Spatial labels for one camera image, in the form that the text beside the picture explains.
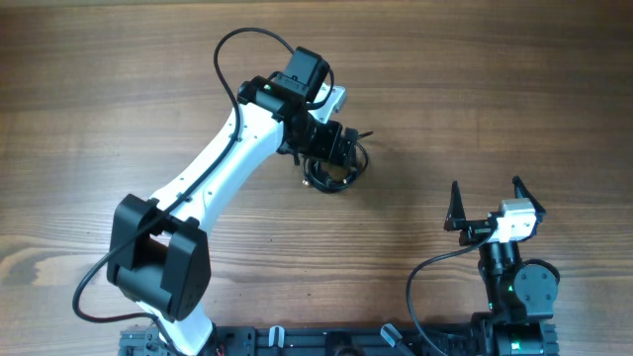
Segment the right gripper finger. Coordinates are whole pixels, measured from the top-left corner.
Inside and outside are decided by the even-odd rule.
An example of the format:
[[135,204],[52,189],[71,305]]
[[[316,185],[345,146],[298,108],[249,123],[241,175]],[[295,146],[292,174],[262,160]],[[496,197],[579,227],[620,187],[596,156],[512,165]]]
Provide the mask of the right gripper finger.
[[535,216],[537,218],[544,218],[546,216],[546,210],[538,202],[538,200],[529,192],[521,178],[516,175],[512,178],[512,184],[514,189],[514,196],[517,199],[528,199],[535,210]]
[[451,185],[449,208],[444,222],[446,231],[462,230],[466,227],[467,220],[463,206],[461,191],[457,181]]

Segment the black cable gold plug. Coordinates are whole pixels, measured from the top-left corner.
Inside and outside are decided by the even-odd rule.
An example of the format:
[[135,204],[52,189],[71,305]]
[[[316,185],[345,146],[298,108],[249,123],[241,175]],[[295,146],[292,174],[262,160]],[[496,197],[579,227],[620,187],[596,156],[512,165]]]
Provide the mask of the black cable gold plug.
[[320,163],[316,160],[305,158],[302,169],[308,185],[322,193],[333,194],[340,192],[350,183],[347,178],[334,179],[330,173],[320,167]]

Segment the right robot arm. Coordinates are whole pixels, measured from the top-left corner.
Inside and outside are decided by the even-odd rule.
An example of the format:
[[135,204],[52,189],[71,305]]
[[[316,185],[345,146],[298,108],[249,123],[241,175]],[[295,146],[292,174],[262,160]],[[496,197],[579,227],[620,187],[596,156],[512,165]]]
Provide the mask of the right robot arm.
[[512,178],[514,197],[499,203],[483,220],[466,218],[460,188],[451,186],[444,224],[460,233],[459,244],[479,250],[478,270],[485,284],[489,310],[471,321],[470,355],[558,355],[554,315],[560,272],[542,259],[521,257],[519,244],[537,234],[546,210],[522,180]]

